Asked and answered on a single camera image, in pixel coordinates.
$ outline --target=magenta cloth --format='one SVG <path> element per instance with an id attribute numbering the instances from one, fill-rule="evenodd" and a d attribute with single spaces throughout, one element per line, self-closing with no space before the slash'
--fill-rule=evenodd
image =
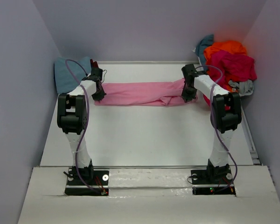
<path id="1" fill-rule="evenodd" d="M 231 54 L 227 51 L 221 50 L 213 55 L 207 62 L 209 65 L 218 67 L 224 75 L 224 78 L 218 83 L 225 88 L 228 82 L 245 82 L 248 79 L 254 81 L 257 79 L 254 69 L 254 59 L 246 55 Z M 220 73 L 214 68 L 209 68 L 209 75 L 213 81 L 220 78 Z"/>
<path id="2" fill-rule="evenodd" d="M 103 88 L 107 95 L 102 101 L 96 101 L 95 105 L 183 105 L 183 86 L 184 79 L 175 82 L 104 83 Z"/>

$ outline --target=orange cloth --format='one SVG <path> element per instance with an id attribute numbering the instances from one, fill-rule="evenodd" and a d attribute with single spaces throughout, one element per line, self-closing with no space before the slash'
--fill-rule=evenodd
<path id="1" fill-rule="evenodd" d="M 225 50 L 231 54 L 247 55 L 246 48 L 237 41 L 225 41 L 225 42 L 215 42 L 213 45 L 204 49 L 204 57 L 206 61 L 209 61 L 211 55 L 220 51 Z"/>

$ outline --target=gray cloth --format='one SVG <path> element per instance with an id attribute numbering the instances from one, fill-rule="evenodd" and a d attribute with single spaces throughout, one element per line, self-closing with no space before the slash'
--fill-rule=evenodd
<path id="1" fill-rule="evenodd" d="M 253 82 L 252 80 L 247 80 L 245 82 L 233 82 L 233 81 L 229 81 L 228 84 L 233 87 L 238 89 L 238 93 L 240 96 L 249 96 L 252 95 L 253 90 L 254 90 L 254 86 L 253 86 Z"/>
<path id="2" fill-rule="evenodd" d="M 213 45 L 214 43 L 214 35 L 207 35 L 205 36 L 196 46 L 195 48 L 195 54 L 199 57 L 200 62 L 202 65 L 205 65 L 206 63 L 206 59 L 204 57 L 204 49 L 206 49 L 207 47 Z"/>

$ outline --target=pink cloth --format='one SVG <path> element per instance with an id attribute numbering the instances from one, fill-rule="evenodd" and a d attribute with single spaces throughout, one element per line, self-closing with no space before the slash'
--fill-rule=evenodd
<path id="1" fill-rule="evenodd" d="M 184 79 L 159 83 L 106 83 L 103 88 L 107 95 L 95 105 L 183 105 L 183 86 Z"/>

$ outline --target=blue cloth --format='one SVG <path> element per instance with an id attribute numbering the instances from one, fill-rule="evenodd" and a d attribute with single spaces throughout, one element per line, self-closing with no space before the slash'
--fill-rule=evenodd
<path id="1" fill-rule="evenodd" d="M 202 65 L 205 65 L 206 63 L 206 59 L 204 57 L 204 49 L 206 49 L 207 47 L 213 45 L 214 43 L 214 35 L 211 34 L 211 35 L 207 35 L 205 36 L 196 46 L 196 49 L 195 49 L 195 54 L 199 57 L 200 59 L 200 62 Z"/>
<path id="2" fill-rule="evenodd" d="M 55 84 L 58 94 L 71 92 L 78 86 L 78 83 L 67 70 L 65 60 L 65 58 L 59 57 L 54 63 Z M 87 73 L 91 72 L 90 57 L 84 57 L 77 62 L 83 66 Z M 68 62 L 68 65 L 79 81 L 86 77 L 85 72 L 79 65 L 74 62 Z"/>

